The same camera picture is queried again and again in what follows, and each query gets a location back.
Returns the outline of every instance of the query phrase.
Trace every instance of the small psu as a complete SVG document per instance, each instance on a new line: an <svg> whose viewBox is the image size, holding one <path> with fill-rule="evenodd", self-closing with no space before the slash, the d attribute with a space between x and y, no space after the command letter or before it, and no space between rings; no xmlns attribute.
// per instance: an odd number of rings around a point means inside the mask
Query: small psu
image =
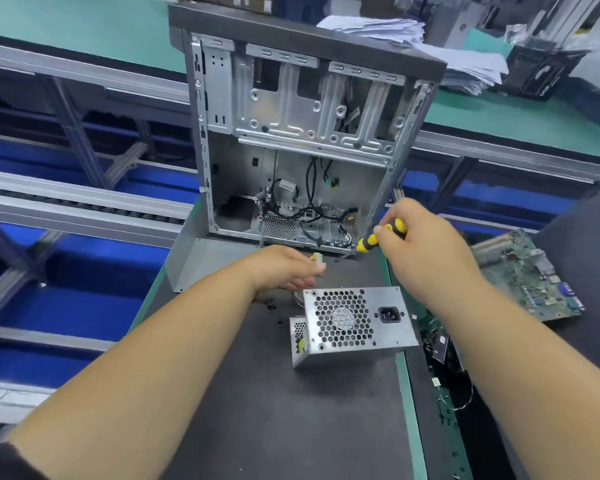
<svg viewBox="0 0 600 480"><path fill-rule="evenodd" d="M291 317L293 366L374 362L418 346L400 288L304 290Z"/></svg>

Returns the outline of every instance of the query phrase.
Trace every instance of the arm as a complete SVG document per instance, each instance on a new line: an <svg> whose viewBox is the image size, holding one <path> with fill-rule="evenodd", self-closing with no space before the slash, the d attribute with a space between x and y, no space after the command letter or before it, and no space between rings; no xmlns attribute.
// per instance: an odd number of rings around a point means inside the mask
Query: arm
<svg viewBox="0 0 600 480"><path fill-rule="evenodd" d="M600 370L483 279L446 220L403 199L404 241L374 233L400 282L444 323L534 480L600 479Z"/></svg>
<svg viewBox="0 0 600 480"><path fill-rule="evenodd" d="M51 480L153 480L167 467L256 293L325 265L270 246L197 282L37 407L10 441Z"/></svg>

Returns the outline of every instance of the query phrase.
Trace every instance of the hand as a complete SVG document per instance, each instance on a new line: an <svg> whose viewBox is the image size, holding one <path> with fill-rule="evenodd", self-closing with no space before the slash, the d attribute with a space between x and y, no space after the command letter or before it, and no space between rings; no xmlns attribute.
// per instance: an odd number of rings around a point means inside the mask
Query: hand
<svg viewBox="0 0 600 480"><path fill-rule="evenodd" d="M253 280L255 293L284 288L289 291L315 286L315 277L327 267L286 246L268 246L235 263Z"/></svg>
<svg viewBox="0 0 600 480"><path fill-rule="evenodd" d="M396 217L407 225L405 240L382 227ZM401 284L432 310L465 287L486 282L458 231L415 200L396 203L374 233Z"/></svg>

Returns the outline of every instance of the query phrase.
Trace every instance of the forearm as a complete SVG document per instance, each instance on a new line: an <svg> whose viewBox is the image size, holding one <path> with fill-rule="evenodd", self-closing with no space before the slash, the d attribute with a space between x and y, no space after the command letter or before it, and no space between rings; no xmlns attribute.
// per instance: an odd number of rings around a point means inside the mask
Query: forearm
<svg viewBox="0 0 600 480"><path fill-rule="evenodd" d="M531 478L600 478L600 370L487 282L435 311Z"/></svg>
<svg viewBox="0 0 600 480"><path fill-rule="evenodd" d="M35 409L11 441L52 480L158 478L254 292L236 265L206 277Z"/></svg>

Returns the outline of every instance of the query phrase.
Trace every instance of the yellow screwdriver handle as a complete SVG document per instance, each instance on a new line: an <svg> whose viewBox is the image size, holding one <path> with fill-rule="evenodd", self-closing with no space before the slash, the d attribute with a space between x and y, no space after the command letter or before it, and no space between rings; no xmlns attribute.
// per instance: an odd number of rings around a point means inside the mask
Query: yellow screwdriver handle
<svg viewBox="0 0 600 480"><path fill-rule="evenodd" d="M407 236L407 225L402 219L396 218L391 222L387 222L384 227L391 229L396 236L400 237L400 239L404 239ZM358 245L356 246L356 250L360 253L368 253L370 250L376 247L378 247L378 238L376 234L371 234L364 239L360 239Z"/></svg>

